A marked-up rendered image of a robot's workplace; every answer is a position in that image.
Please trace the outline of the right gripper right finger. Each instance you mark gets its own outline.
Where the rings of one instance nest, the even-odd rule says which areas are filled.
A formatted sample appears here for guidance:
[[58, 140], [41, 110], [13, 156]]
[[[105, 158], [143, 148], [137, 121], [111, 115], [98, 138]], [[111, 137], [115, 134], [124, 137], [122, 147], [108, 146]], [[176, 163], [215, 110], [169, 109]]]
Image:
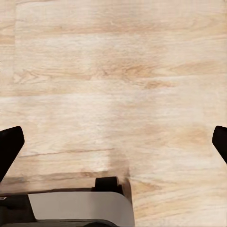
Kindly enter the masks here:
[[222, 126], [216, 126], [212, 143], [224, 159], [227, 164], [227, 128]]

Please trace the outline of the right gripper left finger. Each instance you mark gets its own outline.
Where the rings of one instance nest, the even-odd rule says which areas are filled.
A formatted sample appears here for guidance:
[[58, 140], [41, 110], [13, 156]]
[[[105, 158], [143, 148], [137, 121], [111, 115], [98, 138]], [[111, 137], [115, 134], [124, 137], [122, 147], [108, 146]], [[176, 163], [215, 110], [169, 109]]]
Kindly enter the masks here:
[[20, 126], [0, 131], [0, 183], [25, 143]]

